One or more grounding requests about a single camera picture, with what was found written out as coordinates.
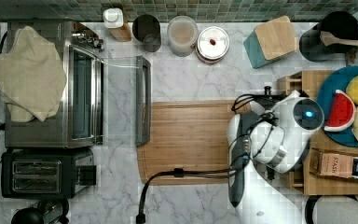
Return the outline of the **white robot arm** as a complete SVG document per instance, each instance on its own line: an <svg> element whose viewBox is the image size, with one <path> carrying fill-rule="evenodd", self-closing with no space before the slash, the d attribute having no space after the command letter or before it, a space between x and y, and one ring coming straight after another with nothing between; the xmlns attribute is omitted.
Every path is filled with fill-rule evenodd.
<svg viewBox="0 0 358 224"><path fill-rule="evenodd" d="M245 111L231 119L228 196L241 224L358 224L355 197L310 196L297 207L255 169L258 161L278 173L293 170L323 122L321 107L298 91L260 115Z"/></svg>

